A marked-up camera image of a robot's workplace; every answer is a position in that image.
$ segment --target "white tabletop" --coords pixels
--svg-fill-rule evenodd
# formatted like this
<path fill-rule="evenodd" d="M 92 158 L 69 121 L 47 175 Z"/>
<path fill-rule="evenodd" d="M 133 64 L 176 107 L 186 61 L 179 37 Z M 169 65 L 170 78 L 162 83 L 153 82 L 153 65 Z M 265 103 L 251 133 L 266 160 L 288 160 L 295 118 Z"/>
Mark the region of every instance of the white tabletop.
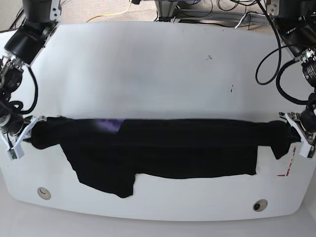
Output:
<path fill-rule="evenodd" d="M 0 34 L 0 53 L 13 33 Z M 33 115 L 70 118 L 222 118 L 277 119 L 301 112 L 283 99 L 275 83 L 259 86 L 254 74 L 261 59 L 277 46 L 272 36 L 215 26 L 154 22 L 62 25 L 35 61 L 39 102 Z M 284 52 L 284 62 L 290 59 Z M 277 57 L 264 64 L 264 81 Z M 282 86 L 307 99 L 312 88 L 300 65 L 289 68 Z M 28 108 L 34 88 L 26 71 L 14 99 Z M 18 200 L 96 215 L 174 221 L 236 220 L 295 212 L 316 166 L 296 156 L 276 160 L 259 147 L 255 176 L 170 180 L 137 175 L 134 195 L 120 199 L 78 182 L 59 146 L 39 151 L 24 144 L 26 155 L 10 162 L 0 147 L 0 165 L 10 194 Z M 37 194 L 52 193 L 51 200 Z M 266 199 L 263 212 L 253 204 Z"/>

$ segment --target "round hole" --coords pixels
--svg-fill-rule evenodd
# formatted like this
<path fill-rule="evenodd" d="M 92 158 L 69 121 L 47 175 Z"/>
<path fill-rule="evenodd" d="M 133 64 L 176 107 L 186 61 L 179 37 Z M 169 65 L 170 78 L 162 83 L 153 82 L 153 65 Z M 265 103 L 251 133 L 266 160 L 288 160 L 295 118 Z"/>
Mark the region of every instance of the round hole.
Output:
<path fill-rule="evenodd" d="M 268 201 L 265 199 L 261 199 L 253 204 L 253 210 L 256 212 L 261 212 L 268 206 Z"/>
<path fill-rule="evenodd" d="M 43 187 L 38 188 L 38 195 L 44 200 L 51 199 L 50 192 L 46 188 L 43 188 Z"/>

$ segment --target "black cloth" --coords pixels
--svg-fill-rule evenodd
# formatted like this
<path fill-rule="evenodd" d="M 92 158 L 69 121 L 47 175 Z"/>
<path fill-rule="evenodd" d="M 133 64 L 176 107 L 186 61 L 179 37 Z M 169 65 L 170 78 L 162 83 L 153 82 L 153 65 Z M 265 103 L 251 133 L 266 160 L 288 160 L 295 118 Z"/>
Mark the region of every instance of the black cloth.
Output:
<path fill-rule="evenodd" d="M 37 123 L 30 139 L 38 149 L 60 144 L 81 183 L 121 198 L 133 195 L 140 173 L 170 179 L 255 175 L 258 146 L 270 146 L 280 159 L 297 141 L 282 121 L 131 119 L 109 132 L 94 119 L 62 117 Z"/>

